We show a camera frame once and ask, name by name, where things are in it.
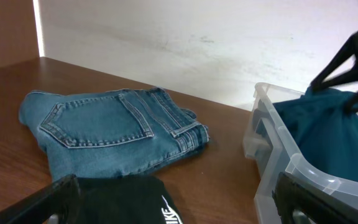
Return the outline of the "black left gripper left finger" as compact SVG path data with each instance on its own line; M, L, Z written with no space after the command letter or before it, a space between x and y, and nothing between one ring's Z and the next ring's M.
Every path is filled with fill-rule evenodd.
M52 215L59 223L74 223L80 210L80 187L67 175L0 211L0 223L43 223Z

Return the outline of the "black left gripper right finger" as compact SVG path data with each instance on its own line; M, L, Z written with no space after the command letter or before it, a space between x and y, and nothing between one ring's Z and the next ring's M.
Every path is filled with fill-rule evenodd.
M358 224L358 210L287 172L272 192L282 223Z

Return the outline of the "black Nike garment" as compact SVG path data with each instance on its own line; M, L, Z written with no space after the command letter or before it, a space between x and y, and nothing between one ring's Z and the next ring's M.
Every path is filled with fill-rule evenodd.
M164 183L153 176L78 179L81 189L76 223L183 224Z

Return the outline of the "dark blue shirt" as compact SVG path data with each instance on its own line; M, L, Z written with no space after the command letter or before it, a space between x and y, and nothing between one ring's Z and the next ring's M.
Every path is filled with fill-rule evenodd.
M351 91L307 89L295 100L274 104L304 158L315 168L358 182L358 115L346 113Z

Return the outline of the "clear plastic storage bin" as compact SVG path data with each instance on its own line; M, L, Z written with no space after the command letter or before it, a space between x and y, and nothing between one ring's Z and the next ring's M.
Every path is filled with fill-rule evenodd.
M280 223L272 192L278 175L288 172L328 195L358 209L358 183L326 174L301 154L274 103L298 99L299 91L268 84L255 85L254 105L243 138L244 154L257 163L260 184L255 193L259 223Z

